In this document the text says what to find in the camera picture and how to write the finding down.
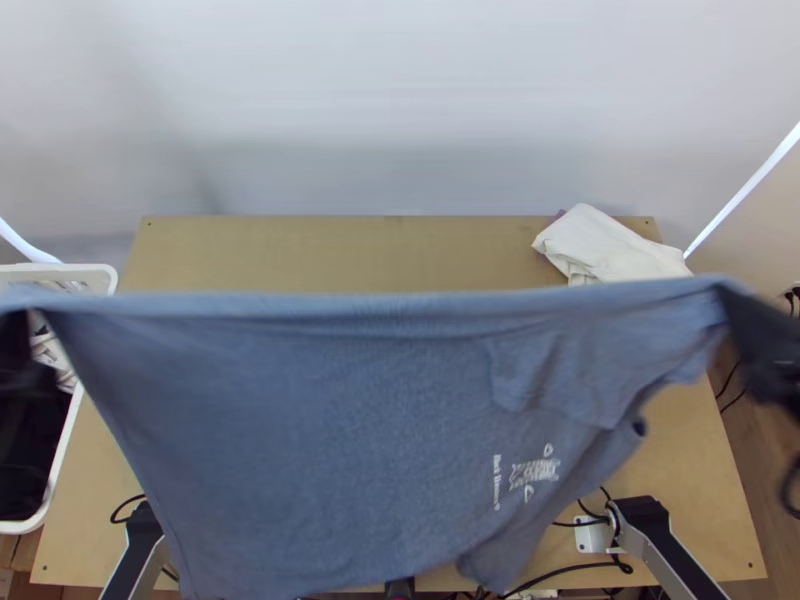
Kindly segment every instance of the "white wall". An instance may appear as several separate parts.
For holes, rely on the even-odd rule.
[[[588,201],[685,246],[800,119],[798,17],[790,0],[4,0],[0,214],[83,246],[152,213]]]
[[[767,298],[800,284],[800,146],[711,232],[688,264],[697,273],[732,275]]]

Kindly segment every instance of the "white basket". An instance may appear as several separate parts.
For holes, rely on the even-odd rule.
[[[108,265],[61,265],[61,264],[38,264],[22,263],[16,265],[0,265],[0,292],[9,283],[34,281],[51,281],[56,283],[80,282],[85,285],[88,292],[93,294],[111,295],[117,289],[119,278],[114,267]],[[38,529],[44,524],[44,517],[50,509],[53,496],[58,483],[58,475],[61,472],[61,465],[64,463],[64,455],[67,451],[67,444],[72,435],[72,428],[75,425],[75,417],[78,415],[81,399],[84,395],[83,386],[80,381],[75,386],[72,400],[67,411],[67,418],[64,421],[64,429],[61,430],[61,437],[58,440],[56,453],[53,457],[53,464],[50,467],[50,474],[47,478],[47,488],[42,498],[42,505],[30,518],[24,521],[0,521],[0,534],[21,535]]]

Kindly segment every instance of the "white towel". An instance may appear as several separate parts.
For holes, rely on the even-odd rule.
[[[575,205],[533,247],[571,286],[692,276],[680,250],[646,240],[588,204]]]

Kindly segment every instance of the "wooden tabletop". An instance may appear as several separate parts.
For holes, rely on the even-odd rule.
[[[121,290],[405,292],[520,289],[565,278],[531,249],[549,218],[538,217],[187,217],[145,219]],[[620,218],[658,240],[652,218]],[[673,386],[645,409],[649,435],[607,484],[612,496],[657,497],[675,533],[720,581],[766,576],[747,502],[714,396],[703,381]],[[108,517],[139,486],[91,402],[73,431],[36,555],[32,581],[102,586],[124,549]],[[602,498],[587,498],[600,510]],[[576,506],[561,520],[578,514]],[[550,528],[525,579],[602,557],[575,549],[572,531]],[[635,572],[577,571],[547,587],[653,584]],[[171,582],[160,580],[159,586]],[[455,568],[417,578],[421,591],[471,589]]]

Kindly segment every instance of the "t-shirt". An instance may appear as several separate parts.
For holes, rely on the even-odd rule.
[[[0,311],[38,308],[59,336],[184,596],[284,600],[453,560],[501,592],[553,519],[634,453],[643,403],[703,373],[725,325],[722,281],[14,290]]]

